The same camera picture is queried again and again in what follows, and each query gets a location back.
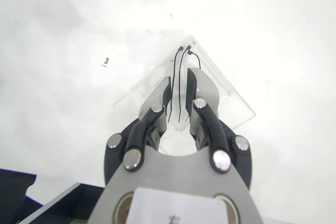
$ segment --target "transparent plastic box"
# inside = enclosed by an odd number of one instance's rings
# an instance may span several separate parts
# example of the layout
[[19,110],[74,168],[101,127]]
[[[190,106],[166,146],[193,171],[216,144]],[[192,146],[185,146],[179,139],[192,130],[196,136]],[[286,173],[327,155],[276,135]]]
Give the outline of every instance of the transparent plastic box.
[[[224,74],[218,69],[192,35],[184,39],[179,45],[172,46],[171,50],[167,52],[168,55],[164,57],[161,62],[159,62],[143,79],[130,88],[125,95],[114,103],[115,108],[125,114],[130,122],[138,118],[141,105],[159,83],[166,76],[170,76],[171,83],[173,83],[174,57],[179,47],[183,46],[183,51],[180,51],[176,57],[172,114],[167,124],[167,131],[170,133],[181,133],[184,130],[189,131],[189,118],[186,111],[187,69],[190,67],[199,68],[199,62],[198,58],[193,54],[189,55],[186,52],[183,56],[180,70],[181,117],[179,121],[179,68],[182,54],[188,45],[191,46],[191,51],[198,55],[201,69],[213,80],[219,90],[219,118],[232,130],[235,130],[242,124],[254,118],[256,116],[255,112],[234,89],[231,83],[226,79]],[[167,120],[169,114],[170,103],[167,107]]]

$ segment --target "white table surface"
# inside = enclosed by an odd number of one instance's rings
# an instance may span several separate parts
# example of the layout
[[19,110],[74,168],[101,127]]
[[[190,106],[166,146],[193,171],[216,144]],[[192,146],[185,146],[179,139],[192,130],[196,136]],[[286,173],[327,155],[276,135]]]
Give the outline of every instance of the white table surface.
[[138,40],[192,34],[257,113],[236,132],[261,214],[331,223],[335,19],[336,0],[1,0],[0,167],[37,174],[42,203],[103,186],[106,140],[127,125],[111,104],[145,70]]

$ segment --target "black cable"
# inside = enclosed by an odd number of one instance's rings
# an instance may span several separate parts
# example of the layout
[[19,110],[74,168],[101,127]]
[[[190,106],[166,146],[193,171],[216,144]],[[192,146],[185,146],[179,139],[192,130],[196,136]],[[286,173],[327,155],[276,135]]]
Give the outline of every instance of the black cable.
[[180,118],[181,118],[181,66],[182,66],[182,60],[183,60],[183,56],[184,56],[184,54],[186,53],[186,51],[189,51],[190,50],[190,48],[191,48],[191,46],[190,45],[188,45],[188,47],[187,47],[187,49],[183,52],[183,54],[182,54],[182,57],[181,57],[181,62],[180,62],[180,68],[179,68],[179,72],[178,72],[178,74],[179,74],[179,78],[178,78],[178,85],[179,85],[179,90],[178,90],[178,96],[179,96],[179,106],[180,106],[180,113],[179,113],[179,116],[178,116],[178,121],[179,121],[179,123],[180,123]]
[[199,68],[201,68],[201,61],[199,60],[199,57],[198,57],[198,55],[196,55],[195,53],[193,53],[192,51],[188,51],[188,55],[195,55],[196,57],[197,57],[197,59],[198,59],[198,64],[199,64]]
[[169,123],[169,120],[170,120],[171,112],[173,111],[173,92],[174,92],[174,82],[175,82],[176,57],[177,57],[177,54],[179,53],[179,51],[182,51],[182,50],[183,50],[183,47],[180,46],[180,48],[178,49],[178,51],[176,52],[175,57],[174,57],[173,84],[171,86],[170,113],[169,113],[168,123]]

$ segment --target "white label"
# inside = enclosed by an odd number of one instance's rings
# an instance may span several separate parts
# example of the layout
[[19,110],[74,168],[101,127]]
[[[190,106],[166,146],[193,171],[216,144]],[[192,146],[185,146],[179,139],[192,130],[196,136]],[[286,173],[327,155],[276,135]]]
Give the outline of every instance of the white label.
[[228,224],[223,201],[139,187],[127,224]]

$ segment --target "metal bolt head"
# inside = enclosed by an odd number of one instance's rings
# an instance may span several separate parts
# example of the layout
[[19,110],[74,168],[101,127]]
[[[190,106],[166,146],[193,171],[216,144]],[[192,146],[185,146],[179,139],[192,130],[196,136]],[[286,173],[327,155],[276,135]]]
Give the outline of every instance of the metal bolt head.
[[196,99],[195,102],[194,102],[194,104],[198,108],[204,108],[207,105],[206,101],[204,99],[202,99],[202,98]]
[[241,135],[237,135],[234,139],[235,144],[239,148],[239,150],[247,151],[250,147],[247,139]]
[[123,159],[124,168],[132,170],[136,168],[141,160],[141,152],[138,149],[131,149],[126,152]]
[[162,110],[162,105],[160,103],[156,103],[152,105],[151,110],[155,113],[159,113]]
[[114,134],[108,139],[107,146],[111,149],[116,148],[120,144],[121,139],[121,134]]
[[230,156],[223,150],[217,150],[212,155],[213,162],[217,169],[221,171],[228,171],[231,166]]

